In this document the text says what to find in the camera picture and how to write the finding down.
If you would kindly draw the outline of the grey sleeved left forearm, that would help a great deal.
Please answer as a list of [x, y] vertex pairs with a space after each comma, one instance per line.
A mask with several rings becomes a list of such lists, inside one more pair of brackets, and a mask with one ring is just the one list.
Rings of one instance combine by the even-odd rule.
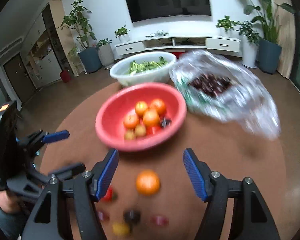
[[22, 210], [15, 214], [8, 214], [0, 208], [0, 238], [18, 239], [26, 221], [27, 217]]

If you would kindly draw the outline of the left hand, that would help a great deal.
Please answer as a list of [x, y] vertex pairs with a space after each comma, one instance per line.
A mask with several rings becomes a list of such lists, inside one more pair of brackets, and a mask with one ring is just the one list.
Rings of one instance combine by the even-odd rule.
[[21, 211], [20, 199], [11, 191], [0, 191], [0, 208], [8, 214]]

